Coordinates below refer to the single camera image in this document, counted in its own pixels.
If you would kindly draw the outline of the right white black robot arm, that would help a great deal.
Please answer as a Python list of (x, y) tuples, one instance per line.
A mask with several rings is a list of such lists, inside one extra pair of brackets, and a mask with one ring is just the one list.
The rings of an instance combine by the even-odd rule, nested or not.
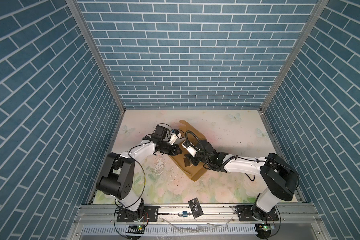
[(241, 173), (262, 178), (267, 185), (258, 195), (253, 212), (269, 213), (281, 201), (291, 201), (299, 185), (299, 174), (280, 156), (274, 153), (266, 157), (240, 157), (217, 152), (212, 145), (202, 140), (197, 144), (184, 141), (185, 157), (194, 165), (205, 165), (207, 170), (224, 173)]

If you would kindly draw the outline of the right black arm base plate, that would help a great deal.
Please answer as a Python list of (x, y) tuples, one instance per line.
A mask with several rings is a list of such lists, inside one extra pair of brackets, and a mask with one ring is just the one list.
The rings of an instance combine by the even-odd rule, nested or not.
[(235, 213), (238, 215), (240, 222), (251, 221), (278, 221), (279, 214), (274, 206), (270, 212), (264, 212), (256, 204), (253, 205), (237, 205), (234, 207)]

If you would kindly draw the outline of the small dark brown block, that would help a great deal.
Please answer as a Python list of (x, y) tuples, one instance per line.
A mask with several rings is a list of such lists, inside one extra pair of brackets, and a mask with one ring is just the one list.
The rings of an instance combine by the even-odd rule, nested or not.
[(189, 167), (191, 165), (190, 161), (187, 158), (183, 158), (185, 167)]

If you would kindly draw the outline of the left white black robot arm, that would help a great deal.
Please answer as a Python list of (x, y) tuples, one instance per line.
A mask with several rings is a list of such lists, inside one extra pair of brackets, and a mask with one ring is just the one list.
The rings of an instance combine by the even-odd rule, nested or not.
[(120, 209), (141, 215), (144, 212), (144, 200), (133, 190), (135, 165), (155, 153), (177, 156), (182, 153), (176, 141), (185, 136), (182, 130), (173, 129), (167, 124), (158, 124), (151, 134), (142, 138), (141, 143), (123, 153), (109, 153), (96, 182), (96, 190), (114, 197), (121, 205)]

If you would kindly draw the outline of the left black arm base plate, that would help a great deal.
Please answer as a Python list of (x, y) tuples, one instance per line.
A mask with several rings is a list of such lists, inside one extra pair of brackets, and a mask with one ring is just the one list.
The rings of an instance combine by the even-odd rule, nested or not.
[(116, 222), (118, 223), (132, 223), (139, 222), (143, 219), (143, 217), (148, 217), (145, 219), (145, 222), (157, 222), (159, 214), (159, 206), (144, 206), (144, 208), (139, 207), (136, 212), (119, 209), (117, 210)]

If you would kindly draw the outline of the brown cardboard box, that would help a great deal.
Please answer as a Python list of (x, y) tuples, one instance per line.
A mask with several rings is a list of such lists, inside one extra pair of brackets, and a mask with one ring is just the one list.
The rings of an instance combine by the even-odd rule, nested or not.
[[(185, 120), (179, 120), (179, 127), (177, 129), (182, 130), (184, 133), (186, 131), (193, 132), (200, 140), (206, 140), (206, 137), (199, 132), (196, 128), (194, 128), (191, 124), (189, 124)], [(181, 169), (181, 171), (192, 181), (197, 181), (204, 173), (206, 173), (206, 169), (203, 167), (203, 163), (199, 163), (198, 166), (194, 166), (191, 164), (189, 167), (185, 167), (183, 158), (185, 157), (185, 154), (188, 154), (188, 152), (181, 146), (181, 144), (186, 140), (185, 137), (183, 137), (180, 140), (176, 141), (176, 144), (180, 146), (180, 149), (182, 150), (182, 154), (177, 156), (169, 156), (169, 158)]]

